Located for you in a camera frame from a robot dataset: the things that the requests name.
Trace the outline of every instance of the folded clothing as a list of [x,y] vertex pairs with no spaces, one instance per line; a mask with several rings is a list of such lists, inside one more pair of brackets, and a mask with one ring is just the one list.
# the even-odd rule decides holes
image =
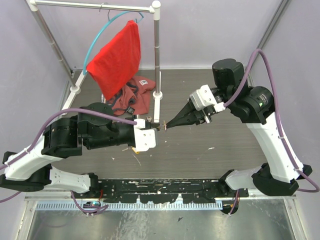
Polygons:
[[107,103],[112,107],[113,114],[147,114],[150,107],[150,91],[156,83],[143,76],[134,76],[130,81]]
[[100,50],[86,70],[109,100],[138,72],[140,59],[139,29],[131,20]]

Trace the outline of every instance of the white tag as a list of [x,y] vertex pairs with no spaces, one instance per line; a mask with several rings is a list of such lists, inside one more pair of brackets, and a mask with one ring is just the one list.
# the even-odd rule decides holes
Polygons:
[[147,80],[140,80],[139,83],[143,86],[148,84]]

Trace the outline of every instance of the metal pole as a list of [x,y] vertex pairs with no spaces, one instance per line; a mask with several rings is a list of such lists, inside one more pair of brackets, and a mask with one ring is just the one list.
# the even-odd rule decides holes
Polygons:
[[266,28],[259,44],[257,45],[257,49],[263,49],[264,46],[266,45],[266,43],[268,42],[268,40],[270,39],[272,33],[274,32],[280,18],[283,16],[285,10],[287,9],[288,5],[290,4],[291,0],[281,0],[278,8],[276,9],[268,27]]
[[159,94],[160,89],[160,36],[159,21],[154,20],[154,74],[155,74],[155,93]]
[[35,18],[36,22],[38,23],[38,25],[40,26],[43,34],[45,35],[46,39],[48,40],[49,44],[51,45],[52,49],[54,50],[56,57],[58,58],[59,62],[62,64],[63,68],[65,69],[65,71],[67,72],[68,75],[68,81],[71,84],[71,87],[75,87],[75,83],[73,82],[72,79],[72,71],[69,67],[69,64],[65,58],[65,56],[63,55],[62,51],[60,50],[59,46],[56,43],[56,40],[53,36],[53,34],[51,33],[44,17],[42,16],[40,10],[37,11],[31,11],[33,14],[33,17]]
[[46,1],[46,0],[33,0],[37,5],[47,6],[60,6],[60,7],[73,7],[73,8],[86,8],[86,9],[108,9],[108,10],[123,10],[131,12],[144,12],[154,13],[152,7],[143,6],[119,6],[119,5],[108,5],[106,4],[95,4],[95,3],[79,3],[79,2],[66,2],[66,1]]

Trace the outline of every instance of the wall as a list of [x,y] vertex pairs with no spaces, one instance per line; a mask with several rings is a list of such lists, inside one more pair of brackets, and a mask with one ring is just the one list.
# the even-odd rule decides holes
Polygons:
[[[0,155],[19,152],[60,107],[67,77],[23,0],[0,8]],[[0,199],[14,191],[0,188]],[[0,239],[16,235],[24,194],[0,203]]]
[[[299,159],[320,184],[319,56],[320,2],[292,1],[265,47],[279,94],[281,120]],[[263,61],[253,70],[255,85],[270,86]],[[306,182],[301,187],[311,189]],[[310,239],[319,239],[320,193],[299,193]]]
[[[109,4],[150,6],[153,0],[112,0]],[[78,0],[77,2],[94,2]],[[210,68],[220,59],[233,57],[246,61],[258,44],[280,0],[161,0],[160,64],[162,68]],[[108,10],[40,6],[54,36],[72,67],[83,68],[88,48],[108,21]],[[118,11],[111,11],[114,17]],[[154,67],[153,16],[145,13],[139,23],[141,68]],[[119,32],[128,13],[112,23],[92,51]]]

